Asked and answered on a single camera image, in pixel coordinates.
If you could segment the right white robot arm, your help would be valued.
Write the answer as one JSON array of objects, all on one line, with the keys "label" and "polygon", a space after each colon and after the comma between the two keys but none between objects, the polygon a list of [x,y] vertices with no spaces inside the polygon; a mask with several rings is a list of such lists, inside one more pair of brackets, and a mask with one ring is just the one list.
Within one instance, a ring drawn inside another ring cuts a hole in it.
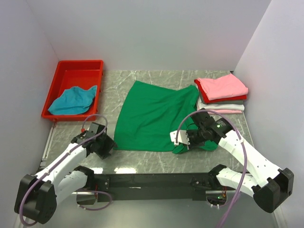
[{"label": "right white robot arm", "polygon": [[251,196],[265,212],[274,212],[293,192],[294,173],[280,168],[258,152],[236,126],[223,115],[215,120],[205,109],[188,115],[197,126],[189,130],[187,137],[191,146],[201,146],[207,141],[215,142],[229,152],[250,175],[237,173],[218,165],[210,171],[209,186],[215,190],[222,186],[239,189]]}]

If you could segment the green t shirt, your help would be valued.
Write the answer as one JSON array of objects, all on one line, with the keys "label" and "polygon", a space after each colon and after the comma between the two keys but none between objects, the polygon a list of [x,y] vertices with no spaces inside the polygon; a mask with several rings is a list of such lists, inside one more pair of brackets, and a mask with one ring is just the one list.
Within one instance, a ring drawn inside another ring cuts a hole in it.
[{"label": "green t shirt", "polygon": [[170,133],[178,128],[196,130],[191,118],[199,97],[197,88],[190,85],[180,90],[167,89],[136,81],[120,111],[114,141],[117,150],[172,152],[182,154],[186,145],[175,146]]}]

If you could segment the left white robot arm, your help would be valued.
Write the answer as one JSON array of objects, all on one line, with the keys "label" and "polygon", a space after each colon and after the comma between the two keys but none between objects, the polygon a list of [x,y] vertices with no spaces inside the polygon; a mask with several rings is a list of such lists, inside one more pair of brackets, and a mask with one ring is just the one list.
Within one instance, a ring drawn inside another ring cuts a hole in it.
[{"label": "left white robot arm", "polygon": [[101,158],[110,155],[115,142],[106,131],[106,125],[91,123],[89,129],[75,136],[46,168],[21,179],[14,211],[25,226],[30,225],[25,218],[34,223],[47,223],[57,206],[73,192],[100,193],[94,171],[79,163],[92,153]]}]

